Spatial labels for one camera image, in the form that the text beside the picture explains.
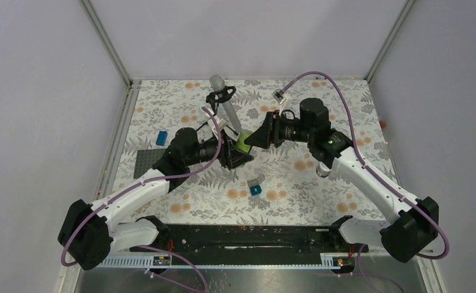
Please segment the white cap pill bottle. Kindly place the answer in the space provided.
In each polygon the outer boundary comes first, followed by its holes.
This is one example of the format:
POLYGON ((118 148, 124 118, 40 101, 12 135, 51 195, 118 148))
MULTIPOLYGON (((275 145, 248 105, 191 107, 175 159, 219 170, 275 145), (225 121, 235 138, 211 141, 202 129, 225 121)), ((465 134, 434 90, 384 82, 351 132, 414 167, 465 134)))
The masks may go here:
POLYGON ((320 162, 316 167, 316 174, 320 178, 328 177, 331 172, 332 170, 329 167, 327 167, 325 164, 323 164, 322 162, 320 162))

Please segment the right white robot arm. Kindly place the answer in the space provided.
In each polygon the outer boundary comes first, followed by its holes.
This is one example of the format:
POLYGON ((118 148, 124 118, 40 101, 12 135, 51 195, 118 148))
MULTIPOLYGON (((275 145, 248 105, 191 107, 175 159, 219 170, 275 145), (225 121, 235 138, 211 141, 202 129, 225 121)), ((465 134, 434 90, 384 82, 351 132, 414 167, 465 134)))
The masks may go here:
POLYGON ((268 149, 285 141, 306 143, 320 163, 316 170, 319 176, 336 173, 350 181, 384 216, 384 220, 340 218, 334 223, 338 229, 329 235, 334 250, 366 244, 382 247, 397 261, 408 262, 437 238, 438 203, 431 197, 420 199, 373 167, 347 135, 332 128, 322 100, 302 100, 298 118, 287 118, 279 110, 268 112, 245 143, 268 149))

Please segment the green pill bottle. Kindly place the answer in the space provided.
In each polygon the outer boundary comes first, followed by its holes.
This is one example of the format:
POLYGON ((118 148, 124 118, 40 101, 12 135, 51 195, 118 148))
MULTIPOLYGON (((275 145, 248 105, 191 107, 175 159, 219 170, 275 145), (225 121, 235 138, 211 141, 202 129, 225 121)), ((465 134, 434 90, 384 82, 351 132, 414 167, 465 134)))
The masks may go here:
POLYGON ((237 141, 235 143, 235 147, 237 150, 240 150, 244 153, 250 153, 251 152, 251 146, 248 145, 245 140, 252 134, 252 132, 250 130, 247 130, 247 129, 242 129, 238 138, 237 138, 237 141))

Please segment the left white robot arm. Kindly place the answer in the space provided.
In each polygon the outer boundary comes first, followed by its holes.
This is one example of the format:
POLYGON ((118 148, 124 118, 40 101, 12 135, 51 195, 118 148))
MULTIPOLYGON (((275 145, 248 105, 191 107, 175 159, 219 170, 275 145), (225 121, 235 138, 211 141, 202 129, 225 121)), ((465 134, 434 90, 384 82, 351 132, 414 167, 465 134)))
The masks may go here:
POLYGON ((168 235, 159 220, 145 216, 125 223, 124 219, 195 175, 196 172, 190 169, 192 165, 202 164, 206 169, 219 161, 232 170, 252 161, 250 146, 245 143, 249 135, 249 131, 243 130, 234 140, 221 131, 200 142, 195 129, 181 128, 162 157, 130 187, 91 203, 84 200, 72 203, 57 237, 64 248, 62 265, 78 264, 82 269, 90 270, 111 252, 139 245, 148 245, 154 251, 164 249, 168 235))

